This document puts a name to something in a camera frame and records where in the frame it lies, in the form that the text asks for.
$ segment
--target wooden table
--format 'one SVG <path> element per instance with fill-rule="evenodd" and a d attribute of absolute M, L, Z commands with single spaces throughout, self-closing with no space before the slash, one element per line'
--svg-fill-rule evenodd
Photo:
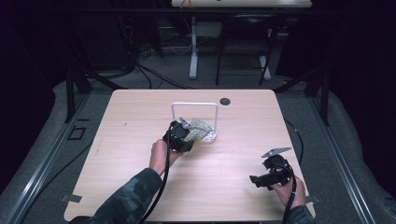
<path fill-rule="evenodd" d="M 229 105 L 221 105 L 228 98 Z M 76 184 L 79 203 L 69 202 L 64 218 L 92 216 L 132 176 L 149 166 L 153 142 L 172 121 L 171 104 L 219 105 L 218 137 L 196 143 L 170 169 L 163 196 L 148 221 L 258 221 L 282 219 L 274 191 L 256 188 L 250 175 L 268 174 L 262 155 L 292 147 L 276 96 L 266 90 L 114 91 Z M 177 117 L 214 122 L 214 106 L 180 106 Z M 282 153 L 304 179 L 294 150 Z"/>

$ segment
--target table leg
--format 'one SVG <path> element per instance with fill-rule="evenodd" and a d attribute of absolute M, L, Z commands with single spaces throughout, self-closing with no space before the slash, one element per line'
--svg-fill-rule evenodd
<path fill-rule="evenodd" d="M 259 60 L 260 60 L 260 66 L 264 67 L 265 63 L 266 63 L 265 56 L 260 56 Z M 266 81 L 270 81 L 271 80 L 271 74 L 270 74 L 270 70 L 268 69 L 268 66 L 267 66 L 267 69 L 265 69 L 264 80 L 266 80 Z"/>
<path fill-rule="evenodd" d="M 191 54 L 191 64 L 190 64 L 190 79 L 197 78 L 197 69 L 198 69 L 197 35 L 195 32 L 195 28 L 196 28 L 195 17 L 192 17 L 191 18 L 192 54 Z"/>

